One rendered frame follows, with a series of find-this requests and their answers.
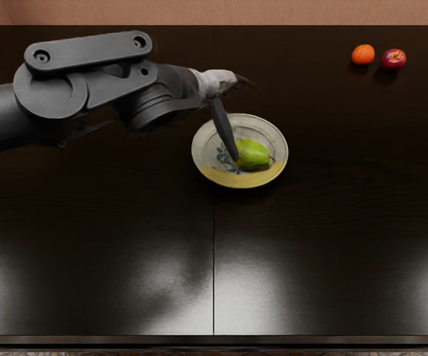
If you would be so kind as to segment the patterned grey and yellow plate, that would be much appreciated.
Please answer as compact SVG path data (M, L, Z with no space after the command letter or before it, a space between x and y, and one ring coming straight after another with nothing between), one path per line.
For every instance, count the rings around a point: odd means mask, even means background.
M236 139L253 139L265 146L271 156L265 168L256 171L240 170L228 154L212 121L205 123L195 134L191 155L200 173L212 182L228 188L256 188L278 177L289 158L287 141L272 123L247 113L230 113Z

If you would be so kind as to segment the orange tangerine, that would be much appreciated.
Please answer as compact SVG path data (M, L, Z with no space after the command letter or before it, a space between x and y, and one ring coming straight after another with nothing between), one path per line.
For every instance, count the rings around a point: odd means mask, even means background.
M360 44L353 51L351 60L355 65L367 66L375 59L375 49L370 44Z

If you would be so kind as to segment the red plum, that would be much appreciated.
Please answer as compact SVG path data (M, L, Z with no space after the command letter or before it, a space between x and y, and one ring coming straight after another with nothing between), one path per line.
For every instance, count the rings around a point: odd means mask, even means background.
M381 57L381 67L385 71L396 71L406 64L406 54L399 49L387 50Z

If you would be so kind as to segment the green pear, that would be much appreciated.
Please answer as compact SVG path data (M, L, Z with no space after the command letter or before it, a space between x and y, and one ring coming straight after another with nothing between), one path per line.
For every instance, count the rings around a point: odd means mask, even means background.
M236 141L236 147L238 151L238 159L234 162L242 171L254 171L265 168L270 165L271 161L276 161L276 159L269 153L266 146L253 139L238 139Z

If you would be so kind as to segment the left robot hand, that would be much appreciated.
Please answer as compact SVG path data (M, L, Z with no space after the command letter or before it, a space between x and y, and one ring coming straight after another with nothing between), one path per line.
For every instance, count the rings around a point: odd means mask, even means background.
M220 96L235 85L249 85L247 78L229 70L207 70L196 74L201 97L206 103L219 137L233 160L239 159L233 129Z

